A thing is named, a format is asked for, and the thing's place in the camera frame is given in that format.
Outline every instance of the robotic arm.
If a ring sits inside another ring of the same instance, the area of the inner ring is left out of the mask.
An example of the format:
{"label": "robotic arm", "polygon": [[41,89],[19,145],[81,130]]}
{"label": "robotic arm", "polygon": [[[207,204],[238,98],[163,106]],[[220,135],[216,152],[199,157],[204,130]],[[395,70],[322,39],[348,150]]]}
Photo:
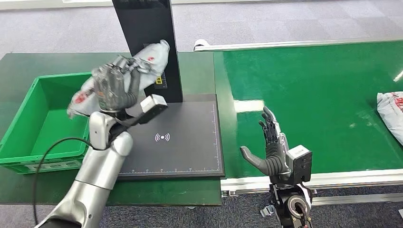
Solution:
{"label": "robotic arm", "polygon": [[[89,117],[92,147],[88,148],[70,190],[35,228],[99,227],[109,193],[133,146],[126,130],[149,122],[167,108],[159,95],[150,95],[137,103],[139,89],[153,83],[166,66],[169,46],[164,46],[168,45],[166,41],[161,41],[161,45],[160,51],[155,48],[159,46],[149,45],[132,58],[118,57],[93,70],[93,87],[88,91],[95,93],[97,104],[88,99],[84,108],[72,111],[85,115],[82,110],[99,110]],[[132,106],[134,115],[129,116],[125,109]]]}
{"label": "robotic arm", "polygon": [[289,149],[286,135],[281,132],[274,114],[263,108],[259,121],[266,143],[266,159],[253,155],[241,146],[243,158],[270,177],[270,205],[262,209],[262,216],[275,215],[285,228],[311,228],[312,194],[302,182],[311,179],[312,152],[299,145]]}

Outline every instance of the plastic bag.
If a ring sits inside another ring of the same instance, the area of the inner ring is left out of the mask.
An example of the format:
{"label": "plastic bag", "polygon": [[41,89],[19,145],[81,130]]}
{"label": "plastic bag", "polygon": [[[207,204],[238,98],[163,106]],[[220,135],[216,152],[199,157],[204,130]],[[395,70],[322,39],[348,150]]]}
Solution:
{"label": "plastic bag", "polygon": [[[138,52],[133,59],[136,65],[133,65],[124,74],[125,91],[127,92],[130,84],[130,72],[135,68],[140,72],[139,90],[152,85],[159,77],[168,63],[169,44],[161,40],[159,44],[150,44]],[[94,79],[89,78],[81,86],[80,91],[76,92],[71,98],[67,107],[69,118],[74,115],[90,116],[93,112],[100,111],[98,98],[95,94]]]}
{"label": "plastic bag", "polygon": [[376,100],[386,127],[403,145],[403,92],[378,93]]}

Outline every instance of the green plastic crate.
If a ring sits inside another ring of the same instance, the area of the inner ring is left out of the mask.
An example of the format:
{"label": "green plastic crate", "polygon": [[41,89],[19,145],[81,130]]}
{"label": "green plastic crate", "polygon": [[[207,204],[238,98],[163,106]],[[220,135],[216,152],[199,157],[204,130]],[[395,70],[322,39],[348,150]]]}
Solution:
{"label": "green plastic crate", "polygon": [[[0,166],[19,174],[34,173],[45,151],[57,140],[88,139],[88,117],[71,120],[66,110],[90,76],[88,72],[37,77],[0,142]],[[77,140],[61,142],[46,156],[40,172],[79,168],[86,148]]]}

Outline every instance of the robot finger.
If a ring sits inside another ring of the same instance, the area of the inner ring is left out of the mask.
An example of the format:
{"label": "robot finger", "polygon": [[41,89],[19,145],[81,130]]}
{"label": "robot finger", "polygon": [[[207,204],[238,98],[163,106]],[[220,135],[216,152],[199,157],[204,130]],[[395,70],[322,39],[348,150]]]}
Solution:
{"label": "robot finger", "polygon": [[265,130],[266,125],[263,123],[263,121],[259,120],[259,125],[262,126],[263,130]]}
{"label": "robot finger", "polygon": [[274,116],[273,112],[270,111],[269,108],[267,108],[266,106],[263,107],[263,112],[269,117],[269,121],[275,121],[276,117]]}
{"label": "robot finger", "polygon": [[265,175],[268,175],[269,173],[269,167],[265,163],[265,161],[256,155],[252,154],[249,150],[248,147],[246,146],[241,146],[240,147],[240,152],[242,154],[242,157],[249,162],[251,165],[256,167],[259,171],[264,173]]}
{"label": "robot finger", "polygon": [[266,113],[262,113],[262,117],[266,122],[269,120],[269,117],[267,116]]}
{"label": "robot finger", "polygon": [[140,86],[140,72],[134,69],[130,72],[130,85],[128,92],[134,93],[134,95],[137,97],[139,93],[139,86]]}

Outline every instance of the silver robotic arm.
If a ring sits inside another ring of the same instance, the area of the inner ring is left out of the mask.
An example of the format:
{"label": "silver robotic arm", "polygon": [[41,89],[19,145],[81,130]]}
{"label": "silver robotic arm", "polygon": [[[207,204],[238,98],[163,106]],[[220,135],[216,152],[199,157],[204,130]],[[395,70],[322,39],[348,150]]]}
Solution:
{"label": "silver robotic arm", "polygon": [[[166,65],[167,59],[164,58],[168,57],[169,47],[163,50],[166,53],[158,53],[155,49],[152,50],[154,52],[143,50],[139,53],[140,56],[160,56],[160,64],[153,65],[136,56],[118,57],[113,63],[93,70],[100,111],[93,112],[89,117],[92,147],[88,148],[70,190],[35,228],[99,227],[109,193],[133,146],[133,139],[126,130],[149,122],[167,108],[164,98],[159,95],[150,95],[137,103],[142,79],[148,77],[149,80]],[[130,82],[127,86],[125,75],[128,74]],[[125,112],[128,107],[133,107],[133,116]]]}
{"label": "silver robotic arm", "polygon": [[[166,107],[166,103],[161,96],[151,95],[136,106],[142,111],[142,117],[133,125],[144,123],[145,118],[152,119]],[[90,142],[94,148],[88,148],[83,164],[66,196],[36,228],[99,227],[106,200],[133,146],[133,139],[126,131],[109,143],[109,130],[115,124],[115,118],[107,114],[91,114]]]}

